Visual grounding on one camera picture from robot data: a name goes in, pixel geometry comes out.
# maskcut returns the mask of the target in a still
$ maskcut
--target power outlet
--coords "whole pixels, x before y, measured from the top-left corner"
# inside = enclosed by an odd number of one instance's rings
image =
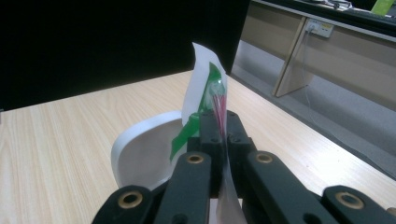
[[[334,28],[334,25],[332,24],[323,21],[317,21],[314,19],[309,19],[308,24],[305,27],[305,30],[307,32],[310,31],[312,34],[329,38],[330,35],[332,34],[332,28]]]

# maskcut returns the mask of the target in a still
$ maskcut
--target green object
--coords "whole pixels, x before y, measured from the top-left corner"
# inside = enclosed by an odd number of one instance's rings
[[[224,92],[225,89],[221,82],[220,70],[213,63],[209,63],[209,76],[205,84],[204,93],[201,97],[201,103],[199,104],[198,111],[190,115],[189,121],[187,121],[186,125],[181,129],[180,134],[172,140],[172,151],[169,158],[170,161],[172,161],[175,155],[187,143],[189,137],[198,134],[199,114],[213,109],[213,95]]]
[[[376,15],[385,16],[393,2],[394,0],[376,0],[371,12]]]

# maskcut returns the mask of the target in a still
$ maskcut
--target wooden table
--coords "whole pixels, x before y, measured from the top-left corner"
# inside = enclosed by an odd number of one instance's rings
[[[117,136],[181,109],[191,72],[3,112],[0,223],[90,223],[118,187]],[[346,185],[396,206],[396,182],[229,78],[228,108],[256,146],[275,153],[307,188]]]

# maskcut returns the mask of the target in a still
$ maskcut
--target light wood tabletop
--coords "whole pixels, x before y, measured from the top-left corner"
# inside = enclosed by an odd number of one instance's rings
[[[110,151],[137,122],[181,109],[191,72],[0,113],[0,223],[90,223],[118,187]],[[396,182],[229,78],[228,109],[257,148],[313,192],[360,190],[396,206]]]

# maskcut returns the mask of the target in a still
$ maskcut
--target white electrical box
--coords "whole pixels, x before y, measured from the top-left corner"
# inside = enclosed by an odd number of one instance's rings
[[[332,28],[334,28],[334,25],[332,24],[314,19],[309,19],[308,24],[305,27],[305,30],[307,32],[311,31],[312,34],[329,38],[330,35],[332,34]]]

